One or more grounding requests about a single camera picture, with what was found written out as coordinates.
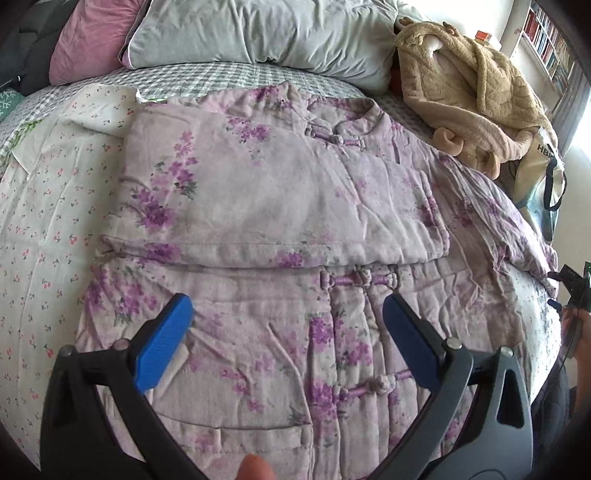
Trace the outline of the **person's right hand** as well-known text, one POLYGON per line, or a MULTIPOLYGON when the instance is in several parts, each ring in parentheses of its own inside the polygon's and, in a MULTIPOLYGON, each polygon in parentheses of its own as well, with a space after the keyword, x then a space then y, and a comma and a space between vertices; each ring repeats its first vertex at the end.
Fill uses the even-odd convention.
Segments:
POLYGON ((590 320, 590 314, 583 308, 566 306, 562 308, 561 333, 562 345, 561 355, 565 359, 573 359, 576 355, 578 344, 583 337, 583 331, 590 320))

